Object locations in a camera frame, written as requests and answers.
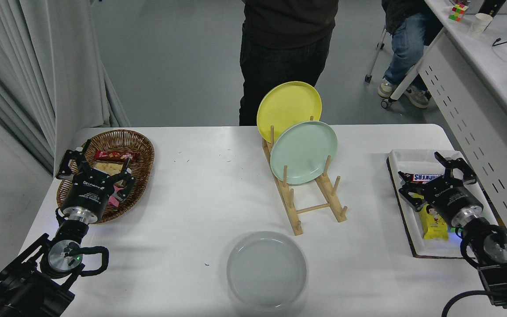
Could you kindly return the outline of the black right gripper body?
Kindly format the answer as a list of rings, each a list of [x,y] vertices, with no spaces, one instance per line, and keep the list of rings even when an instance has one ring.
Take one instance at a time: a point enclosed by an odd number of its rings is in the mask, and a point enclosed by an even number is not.
[[[455,178],[438,177],[424,185],[426,202],[452,227],[464,227],[481,217],[483,204]]]

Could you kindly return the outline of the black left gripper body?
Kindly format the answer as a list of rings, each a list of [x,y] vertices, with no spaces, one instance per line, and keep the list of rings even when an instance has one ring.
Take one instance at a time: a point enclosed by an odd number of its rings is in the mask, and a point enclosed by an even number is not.
[[[68,220],[101,221],[109,197],[114,193],[114,184],[120,180],[121,174],[74,175],[72,186],[62,203],[62,213]]]

